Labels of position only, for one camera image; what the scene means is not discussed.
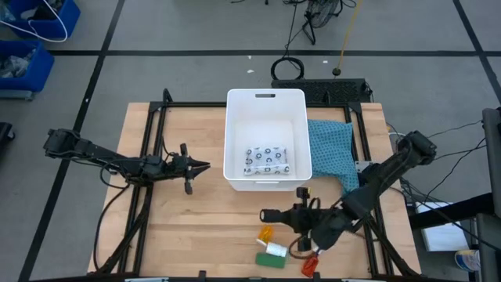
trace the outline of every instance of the gray floor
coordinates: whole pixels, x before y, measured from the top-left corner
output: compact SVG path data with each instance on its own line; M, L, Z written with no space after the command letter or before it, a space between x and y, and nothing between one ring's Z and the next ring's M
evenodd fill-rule
M118 0L76 0L81 18L72 38L47 44L51 50L100 50ZM125 0L110 50L281 50L287 43L294 8L280 0ZM462 0L485 51L501 50L498 0ZM296 28L305 5L298 7ZM291 49L340 49L352 9L317 30L311 46L303 34ZM0 28L0 39L15 36ZM348 50L474 51L452 0L365 1L351 33ZM269 68L279 56L108 56L97 81L84 126L86 138L117 147L126 106L149 102L169 88L177 101L224 101L233 88L270 87ZM306 78L331 78L338 58L299 56ZM51 190L59 162L44 157L41 146L49 128L71 128L96 65L96 56L56 56L45 89L34 101L0 101L0 121L12 122L17 138L0 162L0 277L14 281ZM501 58L488 58L501 75ZM295 70L283 65L280 77ZM365 78L375 100L400 132L425 134L481 119L485 107L498 107L480 60L469 57L347 56L342 78ZM438 154L474 147L481 126L433 138ZM408 179L429 191L458 157L417 168ZM489 191L485 152L465 158L433 195L460 201ZM86 272L105 186L93 168L70 165L32 279L67 277ZM456 270L452 253L426 253L415 234L423 272L432 277L467 278Z

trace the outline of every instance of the teal towel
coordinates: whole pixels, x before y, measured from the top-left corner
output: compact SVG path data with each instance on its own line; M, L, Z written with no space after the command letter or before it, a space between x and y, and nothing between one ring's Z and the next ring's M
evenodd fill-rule
M313 177L335 176L343 195L359 188L359 177L351 156L351 123L308 120Z

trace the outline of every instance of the green object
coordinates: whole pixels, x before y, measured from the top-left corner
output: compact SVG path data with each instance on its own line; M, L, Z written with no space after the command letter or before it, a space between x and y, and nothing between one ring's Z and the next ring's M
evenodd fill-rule
M260 266L269 266L282 269L285 267L286 260L287 259L284 257L270 255L263 252L256 254L256 264Z

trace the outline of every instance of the wooden table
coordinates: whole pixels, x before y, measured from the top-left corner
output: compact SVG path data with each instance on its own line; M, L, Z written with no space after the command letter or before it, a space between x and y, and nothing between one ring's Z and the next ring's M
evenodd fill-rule
M148 103L129 104L118 153L139 156L148 106ZM362 114L372 158L384 161L392 151L382 107L379 103L363 104ZM344 121L344 111L308 108L308 118ZM362 159L356 116L353 114L351 119ZM152 136L156 134L156 123L153 122ZM289 259L285 269L254 263L256 253L263 251L255 242L263 227L259 211L262 208L286 210L298 199L295 192L236 192L228 184L222 173L225 108L168 108L164 136L169 151L178 152L179 144L186 143L193 158L210 161L211 168L193 182L191 196L185 194L182 179L155 183L141 276L197 277L199 270L206 270L209 277L304 277L303 261L294 258ZM113 176L111 182L124 184L120 176ZM312 196L320 197L324 206L331 205L341 195L341 185L335 178L312 179L305 186L312 188ZM399 188L399 184L395 183L394 187ZM109 188L105 204L117 193L118 190ZM132 189L129 189L104 217L99 264L104 263L124 236L131 195ZM390 242L410 267L420 272L402 195L387 190L380 202ZM274 228L273 241L277 244L288 245L297 237L288 226L277 224ZM379 272L383 273L380 246L375 245ZM135 240L129 252L128 270L132 269L134 254ZM369 278L368 268L364 239L344 233L334 247L322 253L317 271L323 278Z

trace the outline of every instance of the white plastic bin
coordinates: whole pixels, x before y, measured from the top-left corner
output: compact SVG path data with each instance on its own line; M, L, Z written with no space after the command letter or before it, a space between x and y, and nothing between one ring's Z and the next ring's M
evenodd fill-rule
M284 146L288 175L244 175L246 150ZM226 105L223 173L238 191L292 191L312 177L305 94L299 89L233 89Z

